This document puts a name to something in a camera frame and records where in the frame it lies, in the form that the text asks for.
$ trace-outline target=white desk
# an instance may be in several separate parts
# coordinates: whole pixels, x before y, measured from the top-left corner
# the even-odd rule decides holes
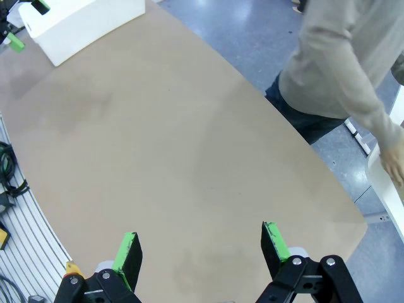
[[[401,124],[404,120],[404,86],[401,86],[398,91],[390,116],[397,124]],[[379,154],[380,149],[376,145],[368,157],[366,176],[385,207],[386,213],[369,215],[366,219],[369,223],[377,222],[378,220],[393,221],[398,234],[404,242],[404,206],[389,175],[381,166]]]

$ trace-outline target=table surface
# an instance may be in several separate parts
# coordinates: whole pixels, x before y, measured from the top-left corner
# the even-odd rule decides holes
[[[0,56],[0,109],[87,275],[137,231],[145,302],[252,302],[270,280],[263,220],[315,260],[347,258],[363,237],[362,215],[313,149],[156,4],[58,68],[25,41]]]

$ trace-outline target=hand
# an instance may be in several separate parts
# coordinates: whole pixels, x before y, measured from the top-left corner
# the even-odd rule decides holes
[[[404,186],[404,140],[386,148],[380,154],[381,165],[391,179],[400,187]]]

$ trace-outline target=person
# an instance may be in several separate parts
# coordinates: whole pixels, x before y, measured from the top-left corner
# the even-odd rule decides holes
[[[375,136],[383,167],[399,186],[404,129],[375,89],[393,65],[395,78],[404,77],[403,12],[404,0],[310,0],[298,48],[266,90],[309,144],[352,116]]]

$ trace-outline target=blue floor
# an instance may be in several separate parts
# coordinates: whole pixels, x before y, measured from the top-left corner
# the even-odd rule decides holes
[[[210,44],[261,92],[269,87],[295,48],[303,18],[292,11],[289,0],[165,0],[161,6]],[[387,75],[377,93],[388,110],[397,90],[397,82],[391,74]],[[368,133],[357,128],[362,135]],[[313,148],[364,215],[384,210],[366,179],[365,154],[344,126]],[[365,303],[403,302],[402,256],[404,244],[391,222],[369,226],[348,260]]]

